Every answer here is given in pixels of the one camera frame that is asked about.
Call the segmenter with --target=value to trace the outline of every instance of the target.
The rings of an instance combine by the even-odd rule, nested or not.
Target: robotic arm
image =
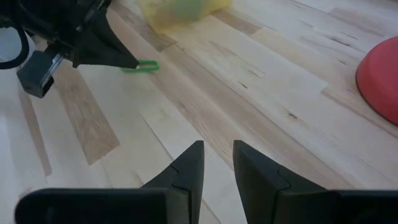
[[[13,26],[22,50],[0,69],[22,64],[29,53],[25,31],[48,42],[44,52],[35,51],[18,71],[31,95],[44,97],[54,80],[52,74],[63,59],[81,64],[136,68],[137,59],[111,30],[106,10],[111,0],[0,0],[0,28]]]

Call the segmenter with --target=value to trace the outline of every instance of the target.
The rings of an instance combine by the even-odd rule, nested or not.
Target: yellow object
[[[158,33],[188,24],[215,10],[228,7],[232,0],[137,0],[145,19]]]

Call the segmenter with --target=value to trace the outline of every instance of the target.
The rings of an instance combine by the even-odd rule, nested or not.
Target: green plastic object
[[[154,72],[160,69],[159,63],[155,60],[138,60],[139,66],[136,69],[122,68],[124,73]]]

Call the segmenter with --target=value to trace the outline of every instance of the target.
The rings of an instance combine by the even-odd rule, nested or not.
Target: red bowl
[[[398,37],[375,46],[359,64],[356,84],[383,118],[398,125]]]

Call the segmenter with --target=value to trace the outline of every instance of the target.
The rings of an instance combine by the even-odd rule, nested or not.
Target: hardwood floor
[[[390,0],[234,0],[156,35],[133,0],[111,27],[160,70],[63,62],[44,99],[0,73],[0,223],[44,187],[140,187],[205,140],[201,223],[245,223],[233,174],[242,139],[329,189],[398,189],[398,127],[355,85],[358,63],[398,34]]]

